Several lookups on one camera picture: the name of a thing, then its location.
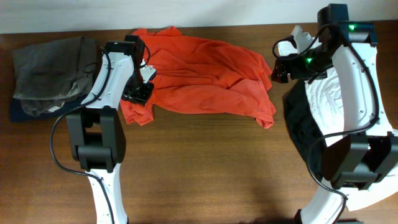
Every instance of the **wooden table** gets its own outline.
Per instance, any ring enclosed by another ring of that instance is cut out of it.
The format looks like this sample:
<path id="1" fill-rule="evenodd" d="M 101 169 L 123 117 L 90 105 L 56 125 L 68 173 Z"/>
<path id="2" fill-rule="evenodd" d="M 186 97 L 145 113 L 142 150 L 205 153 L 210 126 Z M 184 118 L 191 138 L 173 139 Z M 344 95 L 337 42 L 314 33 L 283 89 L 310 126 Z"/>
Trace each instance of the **wooden table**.
<path id="1" fill-rule="evenodd" d="M 315 35 L 316 24 L 301 24 Z M 377 22 L 377 72 L 383 103 L 398 128 L 398 22 Z M 184 28 L 184 35 L 224 40 L 262 54 L 271 68 L 274 42 L 293 24 Z M 88 180 L 58 169 L 49 152 L 55 119 L 11 123 L 14 88 L 10 51 L 29 44 L 84 35 L 123 40 L 131 30 L 0 35 L 0 223 L 95 223 Z M 282 96 L 291 89 L 273 83 L 268 92 L 275 125 L 262 129 L 252 118 L 231 114 L 177 114 L 155 107 L 155 121 L 126 125 L 121 168 L 124 208 L 130 223 L 239 223 L 293 218 L 317 185 L 287 133 Z M 78 169 L 66 123 L 55 135 L 62 164 Z M 398 195 L 344 218 L 397 223 Z"/>

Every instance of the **white wall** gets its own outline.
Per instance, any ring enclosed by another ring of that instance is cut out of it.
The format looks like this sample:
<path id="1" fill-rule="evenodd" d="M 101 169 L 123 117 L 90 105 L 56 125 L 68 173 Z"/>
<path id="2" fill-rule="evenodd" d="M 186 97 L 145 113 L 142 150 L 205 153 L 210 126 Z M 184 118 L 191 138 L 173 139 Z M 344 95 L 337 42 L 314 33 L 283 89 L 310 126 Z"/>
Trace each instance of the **white wall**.
<path id="1" fill-rule="evenodd" d="M 0 0 L 0 33 L 316 22 L 331 0 Z M 351 20 L 398 19 L 398 0 L 347 3 Z"/>

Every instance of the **navy cloth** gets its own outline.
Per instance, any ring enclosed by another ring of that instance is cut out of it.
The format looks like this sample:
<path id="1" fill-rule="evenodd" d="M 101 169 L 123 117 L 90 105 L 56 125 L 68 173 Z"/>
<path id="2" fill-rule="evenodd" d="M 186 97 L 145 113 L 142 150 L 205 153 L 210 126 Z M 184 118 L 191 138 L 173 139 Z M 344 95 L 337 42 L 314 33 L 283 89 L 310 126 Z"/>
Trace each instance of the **navy cloth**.
<path id="1" fill-rule="evenodd" d="M 81 102 L 87 97 L 87 95 L 79 96 L 74 101 L 65 102 L 65 104 L 58 110 L 52 113 L 42 113 L 40 116 L 31 116 L 24 112 L 21 106 L 21 101 L 13 98 L 10 105 L 10 119 L 11 122 L 23 122 L 30 121 L 33 119 L 49 119 L 56 116 L 60 116 L 63 113 L 80 106 Z"/>

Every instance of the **black cloth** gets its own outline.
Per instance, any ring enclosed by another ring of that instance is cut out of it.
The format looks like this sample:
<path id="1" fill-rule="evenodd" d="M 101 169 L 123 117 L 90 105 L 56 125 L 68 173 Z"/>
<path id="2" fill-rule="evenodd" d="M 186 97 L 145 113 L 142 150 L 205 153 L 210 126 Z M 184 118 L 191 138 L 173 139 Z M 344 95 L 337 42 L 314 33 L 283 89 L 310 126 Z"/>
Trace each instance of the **black cloth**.
<path id="1" fill-rule="evenodd" d="M 49 119 L 80 106 L 81 102 L 87 97 L 87 95 L 79 96 L 77 99 L 71 102 L 66 102 L 60 109 L 52 113 L 42 113 L 40 116 L 32 116 L 24 112 L 22 109 L 21 101 L 13 98 L 10 105 L 10 119 L 12 122 L 23 122 L 32 119 Z"/>
<path id="2" fill-rule="evenodd" d="M 306 161 L 309 146 L 314 142 L 314 140 L 321 137 L 323 134 L 312 117 L 303 80 L 299 80 L 296 83 L 292 91 L 284 100 L 284 116 L 290 138 L 303 160 Z M 312 171 L 314 171 L 318 180 L 322 180 L 323 177 L 320 167 L 320 159 L 325 148 L 325 142 L 320 141 L 312 149 L 312 161 L 310 163 L 310 167 L 312 168 Z"/>

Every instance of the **gray cloth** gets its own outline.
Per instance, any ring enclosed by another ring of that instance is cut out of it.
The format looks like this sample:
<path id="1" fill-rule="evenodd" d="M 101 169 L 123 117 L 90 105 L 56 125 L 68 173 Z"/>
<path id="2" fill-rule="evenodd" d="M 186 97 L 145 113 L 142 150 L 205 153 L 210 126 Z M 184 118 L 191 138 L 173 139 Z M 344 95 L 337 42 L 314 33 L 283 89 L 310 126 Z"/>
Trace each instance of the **gray cloth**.
<path id="1" fill-rule="evenodd" d="M 16 88 L 14 98 L 22 109 L 39 116 L 53 106 L 90 92 L 96 61 L 94 39 L 74 37 L 31 45 L 12 52 Z"/>

